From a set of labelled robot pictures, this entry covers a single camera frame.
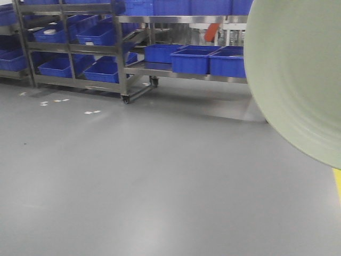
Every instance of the blue plastic crate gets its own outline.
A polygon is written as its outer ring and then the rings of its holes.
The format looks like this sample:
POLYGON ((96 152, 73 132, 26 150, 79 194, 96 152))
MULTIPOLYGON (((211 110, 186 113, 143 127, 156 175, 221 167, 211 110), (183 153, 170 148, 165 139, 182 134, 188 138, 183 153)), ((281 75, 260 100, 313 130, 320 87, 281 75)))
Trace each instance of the blue plastic crate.
POLYGON ((33 33, 33 35, 36 41, 41 42, 41 43, 66 43, 67 42, 62 21, 57 22, 57 24, 55 25, 48 25, 46 28, 43 28, 33 33), (56 33, 53 35, 45 35, 44 31, 49 30, 49 29, 55 29, 56 33))
POLYGON ((77 34, 96 26, 98 20, 98 15, 74 15, 69 17, 68 25, 71 40, 75 40, 77 38, 77 34))
POLYGON ((146 62, 172 63, 171 54, 177 52, 183 45, 154 44, 144 48, 146 62))
POLYGON ((22 49, 17 49, 0 55, 0 69, 7 71, 21 71, 27 68, 26 58, 22 49))
POLYGON ((84 71, 88 80, 119 83, 117 64, 114 62, 97 62, 84 71))
POLYGON ((110 23, 100 23, 77 35, 81 44, 114 45, 116 33, 110 23))
POLYGON ((3 50, 3 49, 0 49, 0 55, 4 54, 4 53, 8 53, 9 50, 3 50))
MULTIPOLYGON (((93 55, 74 56, 75 72, 80 75, 87 67, 95 62, 93 55)), ((55 58, 38 67, 40 73, 45 76, 72 77, 71 64, 68 58, 55 58)))
POLYGON ((17 22, 17 16, 13 10, 0 12, 0 26, 8 26, 17 22))
POLYGON ((128 16, 154 16, 154 0, 126 0, 128 16))
MULTIPOLYGON (((77 39, 77 34, 85 31, 88 28, 95 26, 98 22, 97 15, 75 15, 68 18, 68 29, 70 40, 77 39)), ((34 37, 37 42, 42 43, 66 43, 67 38, 64 32, 63 22, 59 21, 56 25, 49 25, 34 33, 34 37), (49 29, 55 29, 57 32, 53 35, 45 35, 44 31, 49 29)))
POLYGON ((209 74, 209 55, 212 51, 181 50, 172 53, 173 72, 188 74, 209 74))
POLYGON ((191 0, 192 15, 231 15, 232 0, 191 0))
MULTIPOLYGON (((110 4, 111 0, 65 0, 66 4, 110 4)), ((115 13, 120 15, 126 11, 124 0, 116 0, 115 13)))
POLYGON ((227 46, 209 58, 211 75, 246 78, 242 46, 227 46))
POLYGON ((0 12, 9 11, 13 9, 13 4, 0 5, 0 12))
POLYGON ((59 4, 59 0, 25 0, 27 5, 37 5, 37 4, 59 4))
POLYGON ((70 61, 66 58, 56 58, 38 67, 44 76, 72 77, 70 61))
POLYGON ((154 0, 155 16, 191 15, 190 0, 154 0))
POLYGON ((3 36, 0 35, 0 49, 2 50, 14 50, 21 47, 19 36, 3 36))
POLYGON ((249 15, 253 0, 233 0, 232 15, 249 15))

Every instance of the metal frame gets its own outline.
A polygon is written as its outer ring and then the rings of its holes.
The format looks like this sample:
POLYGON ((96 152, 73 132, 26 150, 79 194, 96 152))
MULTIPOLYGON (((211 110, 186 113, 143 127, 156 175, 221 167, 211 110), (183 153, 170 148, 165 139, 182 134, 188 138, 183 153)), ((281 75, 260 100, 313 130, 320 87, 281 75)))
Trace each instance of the metal frame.
POLYGON ((117 92, 121 94, 124 103, 129 103, 132 99, 141 96, 142 94, 150 91, 152 88, 157 87, 158 77, 172 77, 172 78, 184 78, 184 79, 198 79, 203 81, 216 81, 226 83, 247 83, 244 78, 235 77, 219 77, 212 75, 194 75, 194 74, 182 74, 172 72, 171 65, 154 65, 148 66, 148 63, 143 61, 133 63, 132 65, 125 66, 125 50, 124 44, 129 43, 138 44, 144 39, 149 38, 149 44, 153 44, 156 41, 156 34, 166 32, 167 29, 155 29, 155 23, 246 23, 247 16, 152 16, 152 17, 132 17, 132 16, 116 16, 115 15, 115 0, 111 0, 110 4, 78 4, 68 5, 63 4, 62 0, 59 0, 59 4, 54 5, 23 5, 20 0, 12 0, 19 16, 19 32, 21 35, 22 45, 25 48, 26 55, 30 62, 30 76, 33 84, 37 86, 38 83, 44 84, 56 84, 69 87, 85 88, 91 90, 117 92), (23 20, 24 15, 36 14, 46 15, 63 21, 64 32, 67 36, 67 43, 65 44, 52 44, 52 43, 38 43, 29 42, 27 40, 27 29, 36 24, 25 24, 23 20), (82 14, 111 14, 112 24, 117 33, 117 42, 113 46, 92 46, 92 45, 79 45, 72 44, 69 38, 67 17, 69 15, 82 15, 82 14), (134 33, 123 37, 121 29, 121 23, 145 23, 146 27, 142 30, 137 30, 134 33), (36 67, 34 66, 31 58, 32 52, 57 52, 67 53, 70 59, 72 67, 72 78, 61 78, 43 76, 36 73, 36 67), (118 65, 119 84, 103 83, 88 81, 82 77, 76 77, 75 66, 73 62, 73 54, 97 54, 97 55, 111 55, 116 56, 118 65), (127 74, 134 75, 131 78, 127 78, 127 74), (134 90, 132 85, 141 78, 141 76, 147 75, 150 77, 150 85, 144 86, 142 89, 134 90))
POLYGON ((125 68, 125 58, 123 44, 128 43, 139 43, 148 36, 148 31, 142 30, 139 33, 132 33, 126 38, 123 38, 121 23, 116 19, 116 1, 111 0, 109 4, 63 4, 62 0, 59 0, 59 4, 54 5, 23 5, 20 0, 12 0, 17 10, 19 17, 19 30, 22 39, 22 44, 25 46, 26 56, 29 60, 29 66, 31 70, 32 82, 35 86, 38 84, 53 84, 62 85, 68 87, 84 88, 89 90, 99 90, 107 92, 120 93, 125 97, 130 97, 130 95, 140 93, 144 91, 145 88, 137 91, 133 91, 131 86, 136 82, 141 76, 136 75, 131 78, 127 78, 124 73, 125 68), (64 25, 64 32, 66 33, 67 42, 66 43, 39 43, 39 42, 29 42, 27 39, 27 30, 32 26, 37 25, 29 24, 23 20, 24 15, 46 15, 42 17, 42 23, 40 25, 46 26, 48 23, 61 20, 64 25), (110 14, 112 15, 113 27, 117 32, 117 42, 113 46, 95 46, 95 45, 80 45, 72 44, 69 38, 67 17, 69 15, 83 15, 83 14, 110 14), (56 53, 67 53, 69 56, 71 64, 72 78, 63 77, 52 77, 40 75, 37 72, 37 67, 32 60, 31 54, 33 52, 56 52, 56 53), (118 74, 119 74, 119 84, 115 83, 105 83, 88 81, 83 77, 76 76, 75 65, 72 55, 73 54, 93 54, 93 55, 108 55, 116 56, 118 63, 118 74))
MULTIPOLYGON (((148 24, 150 29, 149 43, 153 44, 155 43, 155 23, 223 23, 225 25, 238 23, 245 26, 248 16, 118 16, 116 19, 121 23, 137 22, 148 24)), ((165 63, 147 63, 140 61, 127 66, 124 68, 124 71, 127 74, 149 76, 151 83, 155 87, 158 85, 158 77, 247 84, 246 78, 174 73, 172 72, 172 65, 165 63)))
MULTIPOLYGON (((15 8, 15 5, 13 6, 13 9, 14 9, 16 15, 18 16, 18 12, 17 12, 17 9, 15 8)), ((16 34, 19 34, 21 47, 23 49, 24 55, 26 56, 26 47, 25 47, 23 38, 22 38, 21 33, 20 33, 20 22, 15 23, 15 24, 11 24, 8 26, 0 26, 0 35, 12 36, 12 35, 16 35, 16 34)), ((32 79, 33 77, 30 76, 31 71, 30 71, 29 62, 27 62, 27 67, 28 68, 21 70, 21 71, 0 70, 0 77, 11 78, 11 79, 29 78, 30 84, 33 84, 33 79, 32 79)))

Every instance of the yellow line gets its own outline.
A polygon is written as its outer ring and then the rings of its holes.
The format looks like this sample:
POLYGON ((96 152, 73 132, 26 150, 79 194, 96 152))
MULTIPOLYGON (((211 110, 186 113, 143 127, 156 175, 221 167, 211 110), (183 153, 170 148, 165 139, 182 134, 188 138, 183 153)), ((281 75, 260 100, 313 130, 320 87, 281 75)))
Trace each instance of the yellow line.
POLYGON ((341 170, 334 169, 336 185, 339 191, 340 203, 341 203, 341 170))

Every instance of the gray epoxy floor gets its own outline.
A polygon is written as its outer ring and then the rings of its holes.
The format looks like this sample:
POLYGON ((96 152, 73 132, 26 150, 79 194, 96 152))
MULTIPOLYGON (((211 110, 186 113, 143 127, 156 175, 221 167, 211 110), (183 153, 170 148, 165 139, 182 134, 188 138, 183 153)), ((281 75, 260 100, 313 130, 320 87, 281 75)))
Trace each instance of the gray epoxy floor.
POLYGON ((124 105, 2 81, 1 256, 341 255, 331 168, 245 85, 160 82, 124 105))

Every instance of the stainless steel shelf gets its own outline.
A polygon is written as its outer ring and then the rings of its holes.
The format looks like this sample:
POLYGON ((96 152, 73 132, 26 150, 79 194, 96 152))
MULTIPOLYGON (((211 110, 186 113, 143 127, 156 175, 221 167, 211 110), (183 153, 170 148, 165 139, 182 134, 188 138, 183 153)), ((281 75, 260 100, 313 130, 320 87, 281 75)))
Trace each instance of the stainless steel shelf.
POLYGON ((19 5, 22 14, 36 15, 60 15, 61 10, 59 4, 44 5, 19 5))
POLYGON ((12 24, 9 26, 0 26, 0 35, 11 36, 14 35, 19 30, 19 25, 12 24))
MULTIPOLYGON (((111 4, 63 4, 64 13, 74 14, 109 14, 112 13, 111 4)), ((59 15, 61 6, 59 4, 51 5, 20 5, 22 14, 38 15, 59 15)))
POLYGON ((121 23, 246 23, 248 16, 118 16, 121 23))
POLYGON ((120 85, 115 83, 105 83, 97 81, 89 81, 83 79, 73 80, 72 78, 34 75, 35 81, 42 84, 62 85, 67 87, 75 87, 88 90, 98 90, 105 92, 120 93, 120 85))
POLYGON ((23 79, 27 77, 28 70, 24 69, 18 72, 0 70, 0 77, 11 78, 11 79, 23 79))
POLYGON ((37 17, 33 20, 28 20, 25 22, 25 26, 27 29, 36 28, 36 27, 45 27, 47 24, 55 21, 59 21, 59 16, 42 16, 37 17))
POLYGON ((98 54, 107 56, 117 55, 117 48, 115 46, 28 42, 28 47, 30 51, 37 52, 65 53, 68 52, 68 49, 70 48, 71 53, 98 54))
POLYGON ((134 63, 126 67, 124 71, 125 73, 132 74, 132 75, 146 75, 146 76, 171 77, 171 78, 183 78, 183 79, 196 79, 196 80, 203 80, 203 81, 247 84, 246 78, 174 73, 172 72, 172 65, 165 64, 165 63, 151 63, 151 62, 140 61, 140 62, 134 63))

